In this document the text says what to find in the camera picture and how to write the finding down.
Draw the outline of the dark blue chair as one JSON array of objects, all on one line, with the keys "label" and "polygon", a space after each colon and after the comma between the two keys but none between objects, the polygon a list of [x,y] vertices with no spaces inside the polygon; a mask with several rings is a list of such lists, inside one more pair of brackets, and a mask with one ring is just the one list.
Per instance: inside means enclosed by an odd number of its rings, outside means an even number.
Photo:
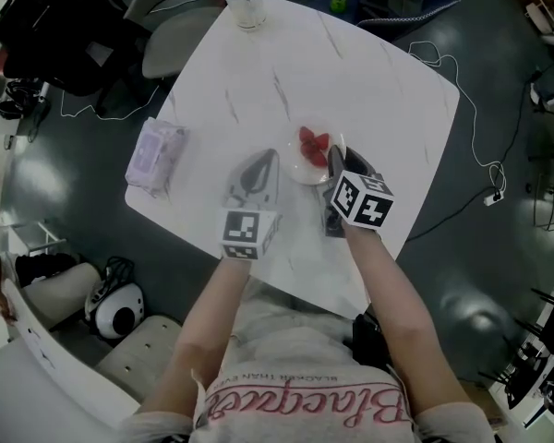
[{"label": "dark blue chair", "polygon": [[386,42],[422,28],[462,0],[358,0],[355,25]]}]

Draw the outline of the black waist pouch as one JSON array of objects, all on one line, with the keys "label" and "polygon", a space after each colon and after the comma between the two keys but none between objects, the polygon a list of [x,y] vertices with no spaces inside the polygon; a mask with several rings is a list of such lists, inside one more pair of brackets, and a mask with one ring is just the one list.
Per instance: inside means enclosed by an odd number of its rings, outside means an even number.
[{"label": "black waist pouch", "polygon": [[369,314],[358,315],[353,323],[352,356],[360,365],[387,370],[391,357],[379,323]]}]

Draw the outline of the white t-shirt pink print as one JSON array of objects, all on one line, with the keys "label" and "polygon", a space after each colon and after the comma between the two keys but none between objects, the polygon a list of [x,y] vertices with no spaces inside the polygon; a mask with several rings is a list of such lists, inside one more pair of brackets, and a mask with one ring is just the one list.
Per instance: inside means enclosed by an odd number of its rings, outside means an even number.
[{"label": "white t-shirt pink print", "polygon": [[414,413],[389,366],[359,364],[351,323],[248,283],[217,378],[195,411],[137,413],[115,443],[494,443],[473,403]]}]

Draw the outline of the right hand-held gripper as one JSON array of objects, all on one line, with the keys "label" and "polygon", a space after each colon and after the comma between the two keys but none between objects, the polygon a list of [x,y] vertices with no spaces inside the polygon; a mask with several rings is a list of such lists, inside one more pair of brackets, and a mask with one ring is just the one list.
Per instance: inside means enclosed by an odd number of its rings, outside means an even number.
[{"label": "right hand-held gripper", "polygon": [[345,237],[343,222],[377,231],[394,202],[383,177],[355,150],[345,151],[336,144],[330,147],[327,162],[329,178],[334,184],[323,194],[325,234]]}]

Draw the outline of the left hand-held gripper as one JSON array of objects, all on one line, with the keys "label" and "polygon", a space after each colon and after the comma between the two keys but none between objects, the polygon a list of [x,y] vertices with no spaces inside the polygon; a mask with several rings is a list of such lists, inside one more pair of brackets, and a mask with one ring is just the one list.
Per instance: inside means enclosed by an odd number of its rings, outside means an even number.
[{"label": "left hand-held gripper", "polygon": [[254,261],[267,255],[282,219],[279,178],[280,157],[272,149],[250,155],[230,173],[220,209],[224,257]]}]

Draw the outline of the black office chair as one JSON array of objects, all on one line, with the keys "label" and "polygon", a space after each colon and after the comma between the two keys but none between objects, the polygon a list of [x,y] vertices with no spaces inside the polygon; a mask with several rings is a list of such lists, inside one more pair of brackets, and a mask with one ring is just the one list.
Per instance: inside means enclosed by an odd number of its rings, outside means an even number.
[{"label": "black office chair", "polygon": [[15,0],[0,21],[7,78],[37,78],[77,97],[99,96],[122,81],[134,100],[146,97],[130,70],[148,32],[112,0]]}]

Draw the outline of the person's left forearm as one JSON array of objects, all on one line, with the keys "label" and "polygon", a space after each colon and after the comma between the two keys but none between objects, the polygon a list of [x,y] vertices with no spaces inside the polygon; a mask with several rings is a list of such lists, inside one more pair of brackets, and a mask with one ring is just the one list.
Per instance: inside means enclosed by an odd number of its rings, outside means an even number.
[{"label": "person's left forearm", "polygon": [[141,413],[194,415],[199,387],[219,375],[251,263],[224,258],[189,311],[169,364]]}]

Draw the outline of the grey padded chair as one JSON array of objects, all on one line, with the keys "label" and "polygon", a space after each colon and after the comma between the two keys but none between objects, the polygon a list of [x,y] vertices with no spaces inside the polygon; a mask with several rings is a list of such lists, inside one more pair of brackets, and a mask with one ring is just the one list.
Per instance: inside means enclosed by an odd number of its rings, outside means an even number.
[{"label": "grey padded chair", "polygon": [[131,0],[125,19],[149,36],[142,75],[160,79],[179,74],[223,12],[223,0]]}]

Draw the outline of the beige padded seat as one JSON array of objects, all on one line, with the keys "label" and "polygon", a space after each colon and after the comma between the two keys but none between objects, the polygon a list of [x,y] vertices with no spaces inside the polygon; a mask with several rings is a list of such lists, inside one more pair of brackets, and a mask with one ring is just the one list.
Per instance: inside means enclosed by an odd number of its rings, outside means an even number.
[{"label": "beige padded seat", "polygon": [[147,317],[96,365],[96,370],[142,403],[167,367],[181,329],[169,317]]}]

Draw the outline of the white curved board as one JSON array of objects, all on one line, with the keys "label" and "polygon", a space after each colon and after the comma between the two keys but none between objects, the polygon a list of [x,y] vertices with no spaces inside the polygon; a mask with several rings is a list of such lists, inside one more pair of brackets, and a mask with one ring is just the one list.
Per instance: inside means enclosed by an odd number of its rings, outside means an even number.
[{"label": "white curved board", "polygon": [[138,402],[70,353],[14,283],[5,292],[17,335],[0,348],[0,443],[111,443]]}]

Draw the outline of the white round device black eye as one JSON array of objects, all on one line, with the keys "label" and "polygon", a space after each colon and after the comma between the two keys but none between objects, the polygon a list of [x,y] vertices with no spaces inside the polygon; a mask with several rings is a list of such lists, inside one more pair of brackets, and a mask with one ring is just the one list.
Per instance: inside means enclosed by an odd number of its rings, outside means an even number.
[{"label": "white round device black eye", "polygon": [[135,282],[135,264],[124,257],[110,257],[102,278],[89,291],[84,320],[90,332],[108,341],[124,339],[144,319],[141,288]]}]

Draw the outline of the purple wet wipes pack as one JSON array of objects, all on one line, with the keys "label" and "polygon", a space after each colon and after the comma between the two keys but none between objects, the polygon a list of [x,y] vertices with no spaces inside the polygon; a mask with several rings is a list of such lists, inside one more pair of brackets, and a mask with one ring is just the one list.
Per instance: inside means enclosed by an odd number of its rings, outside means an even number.
[{"label": "purple wet wipes pack", "polygon": [[126,168],[125,179],[152,197],[162,195],[187,144],[188,129],[149,117]]}]

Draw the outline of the white round plate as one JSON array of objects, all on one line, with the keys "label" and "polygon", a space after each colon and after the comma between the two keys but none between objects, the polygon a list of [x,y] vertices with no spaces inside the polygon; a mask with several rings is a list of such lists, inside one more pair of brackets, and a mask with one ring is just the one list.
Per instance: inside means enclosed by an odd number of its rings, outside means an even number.
[{"label": "white round plate", "polygon": [[316,168],[300,152],[302,142],[299,140],[298,131],[301,126],[309,128],[314,133],[314,137],[324,133],[330,135],[329,148],[321,151],[326,158],[330,147],[334,144],[346,151],[343,133],[328,120],[316,115],[292,118],[289,125],[284,129],[283,143],[279,149],[279,154],[285,172],[291,179],[301,185],[318,186],[324,184],[330,179],[328,166],[326,168]]}]

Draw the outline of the person's right forearm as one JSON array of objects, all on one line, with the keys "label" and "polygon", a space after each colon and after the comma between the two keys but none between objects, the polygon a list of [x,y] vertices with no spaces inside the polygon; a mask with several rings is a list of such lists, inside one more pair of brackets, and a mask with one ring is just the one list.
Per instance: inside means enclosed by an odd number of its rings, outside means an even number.
[{"label": "person's right forearm", "polygon": [[422,413],[452,401],[451,375],[416,289],[376,233],[348,225],[343,229],[412,410]]}]

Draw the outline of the white marble table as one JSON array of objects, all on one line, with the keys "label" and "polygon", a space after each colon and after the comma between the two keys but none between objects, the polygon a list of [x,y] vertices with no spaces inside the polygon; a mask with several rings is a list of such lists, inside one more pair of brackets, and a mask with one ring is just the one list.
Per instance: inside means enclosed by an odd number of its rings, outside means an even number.
[{"label": "white marble table", "polygon": [[459,92],[413,56],[343,20],[285,0],[263,0],[265,22],[240,30],[224,10],[159,111],[187,130],[168,188],[131,186],[127,205],[218,257],[228,179],[267,149],[280,156],[278,233],[255,277],[352,318],[367,293],[345,241],[323,232],[317,191],[291,178],[297,132],[327,132],[382,174],[394,195],[379,235],[397,255],[440,164]]}]

